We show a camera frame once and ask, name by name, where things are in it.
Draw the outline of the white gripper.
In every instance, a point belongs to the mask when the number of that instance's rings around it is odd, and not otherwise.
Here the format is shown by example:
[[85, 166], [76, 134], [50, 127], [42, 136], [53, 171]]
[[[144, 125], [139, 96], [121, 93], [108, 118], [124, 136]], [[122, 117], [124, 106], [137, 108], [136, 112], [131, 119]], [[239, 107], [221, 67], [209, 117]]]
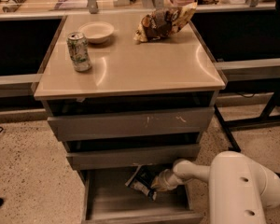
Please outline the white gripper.
[[155, 176], [151, 188], [156, 191], [169, 191], [176, 189], [184, 183], [180, 173], [174, 169], [165, 169], [160, 172], [159, 176]]

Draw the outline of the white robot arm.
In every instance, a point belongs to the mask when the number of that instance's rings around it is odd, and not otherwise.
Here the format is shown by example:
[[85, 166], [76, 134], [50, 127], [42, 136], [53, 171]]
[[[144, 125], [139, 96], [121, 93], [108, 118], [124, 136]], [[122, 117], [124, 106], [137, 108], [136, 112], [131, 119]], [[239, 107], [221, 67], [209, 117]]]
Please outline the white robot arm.
[[208, 184], [209, 224], [266, 224], [264, 210], [280, 205], [280, 177], [233, 151], [214, 157], [209, 166], [180, 159], [153, 180], [157, 191], [198, 179]]

